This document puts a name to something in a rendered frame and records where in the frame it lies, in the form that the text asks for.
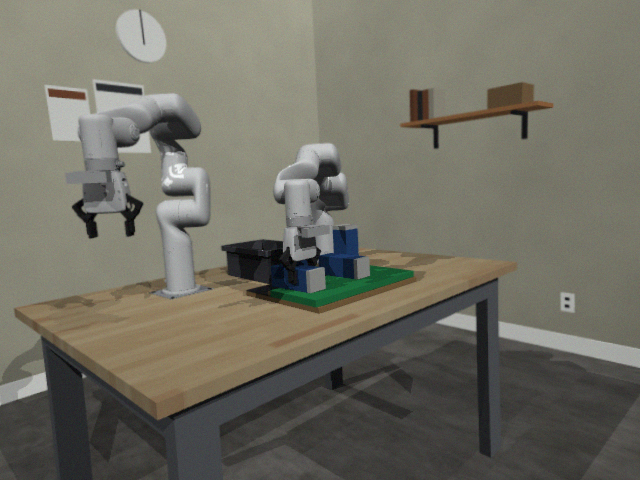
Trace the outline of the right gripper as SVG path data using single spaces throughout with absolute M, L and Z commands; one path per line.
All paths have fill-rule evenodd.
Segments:
M 89 239 L 98 237 L 94 218 L 97 214 L 103 213 L 121 213 L 126 218 L 126 236 L 134 235 L 134 219 L 140 213 L 143 202 L 129 196 L 131 194 L 124 172 L 111 170 L 111 176 L 112 182 L 109 183 L 83 183 L 83 199 L 72 205 L 77 216 L 86 223 Z M 130 203 L 130 208 L 126 203 Z M 131 212 L 132 204 L 135 208 Z M 82 206 L 87 213 L 83 212 Z

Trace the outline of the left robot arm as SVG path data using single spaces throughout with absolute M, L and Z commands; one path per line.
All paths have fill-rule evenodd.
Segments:
M 276 202 L 285 204 L 286 226 L 301 228 L 304 238 L 315 237 L 320 255 L 334 253 L 334 220 L 327 211 L 345 210 L 349 205 L 347 179 L 340 171 L 341 160 L 333 144 L 308 144 L 298 150 L 295 163 L 280 171 L 274 183 Z

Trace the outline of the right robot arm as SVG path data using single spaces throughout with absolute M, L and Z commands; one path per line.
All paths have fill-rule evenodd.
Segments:
M 194 199 L 163 201 L 156 208 L 167 286 L 162 294 L 183 295 L 200 290 L 195 283 L 192 241 L 184 228 L 209 223 L 210 180 L 203 168 L 186 168 L 187 154 L 175 141 L 200 135 L 201 123 L 196 113 L 178 94 L 152 94 L 128 105 L 82 115 L 78 122 L 86 171 L 65 173 L 67 184 L 112 182 L 111 170 L 125 167 L 117 148 L 135 145 L 140 134 L 153 127 L 149 133 L 161 154 L 163 193 L 194 195 Z

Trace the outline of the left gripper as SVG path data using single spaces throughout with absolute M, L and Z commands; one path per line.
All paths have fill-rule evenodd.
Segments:
M 284 229 L 283 254 L 279 258 L 279 261 L 285 269 L 288 270 L 289 283 L 297 284 L 295 267 L 298 261 L 307 260 L 309 266 L 315 266 L 317 265 L 320 253 L 321 250 L 316 246 L 315 237 L 302 237 L 301 228 L 298 227 L 287 226 L 287 228 Z

